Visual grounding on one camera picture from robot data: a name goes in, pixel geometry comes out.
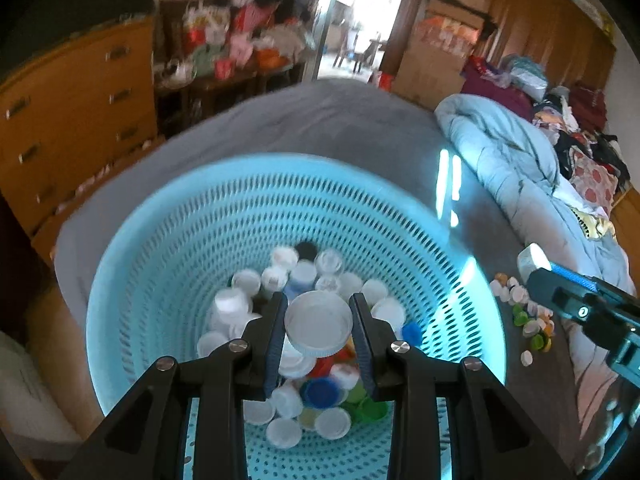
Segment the wooden chest of drawers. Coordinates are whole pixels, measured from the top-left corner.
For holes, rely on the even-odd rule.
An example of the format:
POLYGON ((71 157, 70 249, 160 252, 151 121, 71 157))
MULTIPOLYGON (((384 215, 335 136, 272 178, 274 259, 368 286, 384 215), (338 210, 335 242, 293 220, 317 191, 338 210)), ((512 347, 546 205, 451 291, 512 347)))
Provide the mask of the wooden chest of drawers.
POLYGON ((1 194, 45 263, 66 219, 163 141, 152 39, 148 16, 98 28, 1 86, 1 194))

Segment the blue bottle cap in basket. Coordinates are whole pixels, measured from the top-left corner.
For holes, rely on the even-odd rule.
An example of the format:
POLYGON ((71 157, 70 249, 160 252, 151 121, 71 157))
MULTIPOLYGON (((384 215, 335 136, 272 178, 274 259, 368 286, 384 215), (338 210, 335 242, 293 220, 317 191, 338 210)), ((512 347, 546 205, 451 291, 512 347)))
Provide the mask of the blue bottle cap in basket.
POLYGON ((333 408, 341 399, 342 390, 329 377, 320 377, 304 382, 299 389, 303 404, 315 410, 333 408))

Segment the grey bed sheet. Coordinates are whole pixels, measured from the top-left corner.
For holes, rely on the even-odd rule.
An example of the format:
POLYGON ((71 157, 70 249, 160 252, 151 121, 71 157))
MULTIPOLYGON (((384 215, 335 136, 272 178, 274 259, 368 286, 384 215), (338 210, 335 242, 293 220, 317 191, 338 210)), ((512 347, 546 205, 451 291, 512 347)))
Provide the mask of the grey bed sheet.
MULTIPOLYGON (((54 257, 62 297, 85 333, 96 267, 111 238, 140 203, 167 182, 218 159, 247 153, 305 153, 377 174, 435 212, 439 152, 451 148, 433 113, 370 84, 321 79, 249 99, 200 122, 103 183, 64 224, 54 257)), ((475 174, 462 165, 460 224, 455 235, 492 278, 518 274, 523 244, 475 174)), ((506 328, 506 388, 572 466, 580 423, 573 364, 561 326, 553 347, 522 367, 521 333, 501 308, 506 328)))

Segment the large white cap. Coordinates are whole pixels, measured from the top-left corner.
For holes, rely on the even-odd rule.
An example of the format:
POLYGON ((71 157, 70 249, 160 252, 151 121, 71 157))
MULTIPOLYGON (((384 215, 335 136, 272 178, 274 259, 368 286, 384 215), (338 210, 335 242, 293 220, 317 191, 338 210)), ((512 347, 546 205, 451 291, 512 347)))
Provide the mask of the large white cap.
POLYGON ((352 334, 352 311, 334 292, 312 290, 286 308, 284 327, 292 346, 304 356, 326 358, 345 347, 352 334))

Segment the red dotted pillow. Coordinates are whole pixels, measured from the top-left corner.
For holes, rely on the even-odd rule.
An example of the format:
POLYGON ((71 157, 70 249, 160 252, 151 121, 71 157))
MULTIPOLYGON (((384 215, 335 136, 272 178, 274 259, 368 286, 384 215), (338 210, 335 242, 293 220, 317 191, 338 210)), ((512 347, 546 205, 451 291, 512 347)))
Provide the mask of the red dotted pillow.
POLYGON ((594 162, 576 146, 570 148, 570 162, 570 183, 589 205, 600 208, 608 217, 614 202, 617 178, 610 174, 605 166, 594 162))

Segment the dark wooden side table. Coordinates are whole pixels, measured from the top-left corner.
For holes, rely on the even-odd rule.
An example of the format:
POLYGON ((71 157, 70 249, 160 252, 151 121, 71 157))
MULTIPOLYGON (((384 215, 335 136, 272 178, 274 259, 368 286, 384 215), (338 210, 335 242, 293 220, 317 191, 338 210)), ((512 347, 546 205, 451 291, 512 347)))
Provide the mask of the dark wooden side table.
POLYGON ((171 138, 235 104, 303 80, 314 46, 280 6, 162 0, 158 7, 155 111, 171 138))

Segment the light blue grey duvet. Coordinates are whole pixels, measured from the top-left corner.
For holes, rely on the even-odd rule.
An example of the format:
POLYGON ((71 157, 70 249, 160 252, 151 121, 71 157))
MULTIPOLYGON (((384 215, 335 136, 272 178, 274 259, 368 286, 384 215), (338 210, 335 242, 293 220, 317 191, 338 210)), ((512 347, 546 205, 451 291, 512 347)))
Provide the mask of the light blue grey duvet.
MULTIPOLYGON (((551 261, 634 294, 628 257, 611 221, 562 176, 558 156, 539 128, 494 101, 468 94, 444 99, 435 116, 524 245, 536 244, 551 261)), ((620 376, 606 365, 605 350, 577 324, 553 321, 573 367, 579 437, 605 444, 627 417, 618 398, 620 376)))

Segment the light blue perforated basket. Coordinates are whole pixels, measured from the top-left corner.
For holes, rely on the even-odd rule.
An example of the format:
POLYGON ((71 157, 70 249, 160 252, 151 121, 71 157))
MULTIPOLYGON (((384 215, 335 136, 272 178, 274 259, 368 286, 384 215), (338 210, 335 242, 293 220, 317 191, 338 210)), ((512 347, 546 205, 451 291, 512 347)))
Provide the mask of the light blue perforated basket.
MULTIPOLYGON (((435 212, 373 174, 304 155, 237 157, 173 180, 122 224, 91 287, 87 356, 105 417, 162 356, 206 358, 243 336, 280 292, 361 294, 396 339, 433 359, 477 358, 506 378, 499 310, 458 242, 448 172, 435 212)), ((286 333, 276 388, 243 404, 244 479, 390 479, 395 404, 364 388, 354 337, 333 356, 286 333), (303 404, 329 377, 333 408, 303 404)), ((447 404, 437 401, 442 478, 451 479, 447 404)))

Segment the stacked cardboard boxes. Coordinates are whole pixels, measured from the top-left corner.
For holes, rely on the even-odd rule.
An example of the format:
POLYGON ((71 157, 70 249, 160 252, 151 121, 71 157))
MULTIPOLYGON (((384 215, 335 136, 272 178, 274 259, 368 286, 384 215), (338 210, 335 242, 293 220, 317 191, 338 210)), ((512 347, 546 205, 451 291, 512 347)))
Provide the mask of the stacked cardboard boxes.
POLYGON ((462 90, 462 70, 477 44, 494 33, 489 0, 422 0, 390 88, 434 110, 462 90))

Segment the white bottle cap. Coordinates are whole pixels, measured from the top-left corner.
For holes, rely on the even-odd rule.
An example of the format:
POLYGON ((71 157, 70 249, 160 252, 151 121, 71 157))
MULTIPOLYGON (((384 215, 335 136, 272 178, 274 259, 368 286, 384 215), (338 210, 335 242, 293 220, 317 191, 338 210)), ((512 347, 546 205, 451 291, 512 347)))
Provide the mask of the white bottle cap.
POLYGON ((551 271, 551 263, 542 248, 532 243, 526 246, 516 258, 521 281, 526 284, 533 272, 544 269, 551 271))

